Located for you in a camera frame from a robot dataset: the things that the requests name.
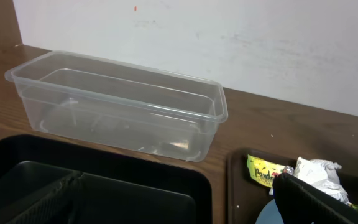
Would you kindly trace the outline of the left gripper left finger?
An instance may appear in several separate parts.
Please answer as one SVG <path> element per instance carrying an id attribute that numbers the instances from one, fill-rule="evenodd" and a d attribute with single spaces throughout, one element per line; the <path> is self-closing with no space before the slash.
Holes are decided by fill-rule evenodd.
<path id="1" fill-rule="evenodd" d="M 58 187 L 7 223 L 74 223 L 82 204 L 82 177 L 78 171 L 62 177 Z"/>

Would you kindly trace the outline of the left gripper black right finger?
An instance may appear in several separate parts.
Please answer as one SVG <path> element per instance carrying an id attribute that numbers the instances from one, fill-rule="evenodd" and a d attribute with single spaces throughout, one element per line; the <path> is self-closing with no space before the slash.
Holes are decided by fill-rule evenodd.
<path id="1" fill-rule="evenodd" d="M 284 224 L 358 224 L 358 210 L 290 174 L 274 179 L 273 196 Z"/>

